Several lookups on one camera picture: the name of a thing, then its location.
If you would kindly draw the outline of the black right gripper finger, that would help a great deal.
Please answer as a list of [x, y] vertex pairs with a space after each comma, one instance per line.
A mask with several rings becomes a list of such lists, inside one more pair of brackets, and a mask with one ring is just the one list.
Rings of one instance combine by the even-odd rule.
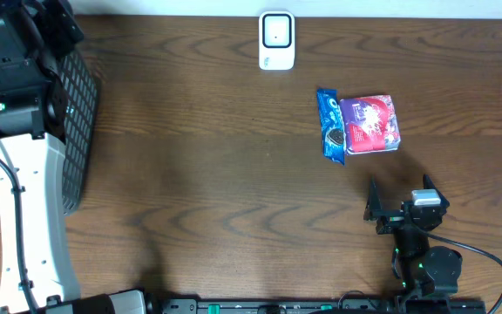
[[370, 181], [368, 199], [363, 214], [365, 221], [376, 221], [383, 215], [383, 206], [377, 190], [377, 185], [374, 181]]
[[423, 175], [423, 187], [424, 189], [438, 190], [428, 174]]

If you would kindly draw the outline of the red purple snack box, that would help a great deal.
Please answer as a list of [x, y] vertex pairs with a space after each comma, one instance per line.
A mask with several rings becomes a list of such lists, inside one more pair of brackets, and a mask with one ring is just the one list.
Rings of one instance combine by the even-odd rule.
[[398, 150], [401, 135], [390, 95], [341, 99], [339, 106], [343, 117], [346, 154]]

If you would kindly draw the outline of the blue Oreo cookie pack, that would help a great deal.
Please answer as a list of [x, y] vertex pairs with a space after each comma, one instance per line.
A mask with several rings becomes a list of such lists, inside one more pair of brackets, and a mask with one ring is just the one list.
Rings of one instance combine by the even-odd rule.
[[346, 141], [337, 91], [320, 88], [316, 91], [316, 99], [322, 131], [323, 155], [333, 162], [344, 165]]

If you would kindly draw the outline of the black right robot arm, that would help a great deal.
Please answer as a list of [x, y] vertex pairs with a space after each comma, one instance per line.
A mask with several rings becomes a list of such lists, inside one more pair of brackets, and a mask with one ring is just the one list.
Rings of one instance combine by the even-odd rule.
[[413, 190], [399, 209], [384, 208], [376, 183], [370, 182], [363, 219], [375, 222], [379, 235], [393, 235], [392, 268], [403, 282], [404, 303], [458, 292], [462, 256], [454, 249], [429, 244], [429, 233], [443, 222], [449, 206], [428, 175], [423, 176], [423, 187]]

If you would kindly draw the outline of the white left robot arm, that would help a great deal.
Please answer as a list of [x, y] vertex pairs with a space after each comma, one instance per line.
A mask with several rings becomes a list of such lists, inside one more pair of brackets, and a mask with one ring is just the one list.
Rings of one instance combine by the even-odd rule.
[[66, 1], [0, 1], [0, 313], [148, 313], [142, 290], [82, 297], [65, 231], [99, 85]]

